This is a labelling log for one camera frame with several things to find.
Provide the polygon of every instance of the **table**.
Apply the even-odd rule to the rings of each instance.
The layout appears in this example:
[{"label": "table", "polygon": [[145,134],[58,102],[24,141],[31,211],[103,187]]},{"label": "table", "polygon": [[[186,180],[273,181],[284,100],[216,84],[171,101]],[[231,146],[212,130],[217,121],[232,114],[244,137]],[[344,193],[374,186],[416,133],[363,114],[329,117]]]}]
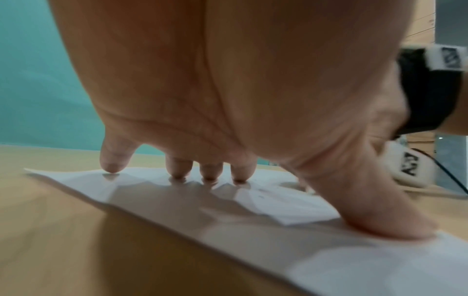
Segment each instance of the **table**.
[{"label": "table", "polygon": [[[98,152],[0,146],[0,159],[2,296],[305,295],[168,230],[80,199],[23,171],[98,169]],[[135,155],[130,166],[162,167],[164,157]],[[408,190],[442,229],[468,240],[468,201],[436,187]]]}]

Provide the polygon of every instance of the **white device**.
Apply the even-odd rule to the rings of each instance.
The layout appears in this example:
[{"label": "white device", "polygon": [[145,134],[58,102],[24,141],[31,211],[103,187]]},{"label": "white device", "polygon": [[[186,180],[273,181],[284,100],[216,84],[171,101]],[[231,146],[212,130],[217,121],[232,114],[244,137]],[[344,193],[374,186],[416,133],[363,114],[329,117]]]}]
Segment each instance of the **white device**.
[{"label": "white device", "polygon": [[435,182],[437,165],[434,161],[395,141],[387,142],[381,162],[393,179],[404,185],[424,188]]}]

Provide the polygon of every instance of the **paper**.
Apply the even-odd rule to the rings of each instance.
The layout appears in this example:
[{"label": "paper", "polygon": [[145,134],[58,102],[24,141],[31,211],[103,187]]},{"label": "paper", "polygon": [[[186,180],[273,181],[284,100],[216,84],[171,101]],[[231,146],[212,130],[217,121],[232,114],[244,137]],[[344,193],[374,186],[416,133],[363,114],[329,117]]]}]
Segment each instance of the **paper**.
[{"label": "paper", "polygon": [[468,243],[377,239],[347,227],[321,197],[294,189],[289,173],[257,170],[214,185],[197,169],[184,183],[165,169],[59,173],[28,170],[170,228],[319,295],[468,295]]}]

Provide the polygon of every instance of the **black cable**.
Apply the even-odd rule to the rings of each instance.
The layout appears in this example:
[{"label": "black cable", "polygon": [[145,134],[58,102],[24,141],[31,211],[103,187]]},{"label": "black cable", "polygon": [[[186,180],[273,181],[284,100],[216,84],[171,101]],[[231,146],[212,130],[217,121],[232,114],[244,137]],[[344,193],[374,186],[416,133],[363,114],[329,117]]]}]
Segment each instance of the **black cable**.
[{"label": "black cable", "polygon": [[432,156],[430,156],[429,154],[427,154],[426,152],[422,151],[422,150],[419,150],[419,149],[416,149],[416,148],[412,148],[414,151],[417,151],[419,153],[422,153],[424,154],[425,156],[431,158],[435,164],[437,164],[437,166],[442,170],[444,171],[444,173],[446,173],[450,179],[452,179],[455,183],[457,183],[458,186],[460,186],[460,188],[468,195],[468,189],[465,187],[465,185],[463,185],[458,179],[457,177],[455,177],[445,166],[443,166],[443,164],[441,164],[440,162],[438,162],[435,158],[433,158]]}]

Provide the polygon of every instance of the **teal wall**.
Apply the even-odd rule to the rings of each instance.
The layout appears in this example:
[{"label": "teal wall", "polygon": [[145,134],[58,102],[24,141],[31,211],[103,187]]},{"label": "teal wall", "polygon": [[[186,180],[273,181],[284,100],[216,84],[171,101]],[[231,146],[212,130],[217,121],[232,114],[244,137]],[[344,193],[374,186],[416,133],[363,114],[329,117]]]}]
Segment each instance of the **teal wall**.
[{"label": "teal wall", "polygon": [[99,150],[103,136],[47,1],[0,0],[0,143]]}]

